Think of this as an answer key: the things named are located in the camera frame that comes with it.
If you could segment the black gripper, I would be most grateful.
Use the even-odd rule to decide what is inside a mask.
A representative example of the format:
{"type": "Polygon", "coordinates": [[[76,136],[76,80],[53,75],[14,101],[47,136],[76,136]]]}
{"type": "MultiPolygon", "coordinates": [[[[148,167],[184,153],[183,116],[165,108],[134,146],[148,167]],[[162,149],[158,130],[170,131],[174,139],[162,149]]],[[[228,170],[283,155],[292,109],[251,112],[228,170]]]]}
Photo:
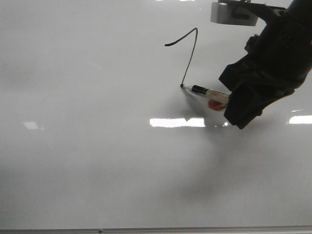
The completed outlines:
{"type": "Polygon", "coordinates": [[[283,14],[266,20],[266,27],[248,54],[226,66],[219,81],[231,91],[224,117],[246,127],[272,103],[292,95],[293,88],[264,85],[263,72],[300,87],[312,69],[312,17],[283,14]]]}

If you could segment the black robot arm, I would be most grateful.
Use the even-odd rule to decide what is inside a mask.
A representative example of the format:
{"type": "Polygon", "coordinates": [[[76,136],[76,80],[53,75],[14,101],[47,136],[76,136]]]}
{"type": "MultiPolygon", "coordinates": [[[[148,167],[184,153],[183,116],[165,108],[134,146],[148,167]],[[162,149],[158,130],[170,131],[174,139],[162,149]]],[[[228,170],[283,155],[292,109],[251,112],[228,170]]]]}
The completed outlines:
{"type": "Polygon", "coordinates": [[[224,117],[243,129],[268,105],[292,95],[312,69],[312,3],[294,0],[288,8],[232,1],[263,19],[261,34],[249,38],[246,56],[226,66],[219,80],[231,91],[224,117]]]}

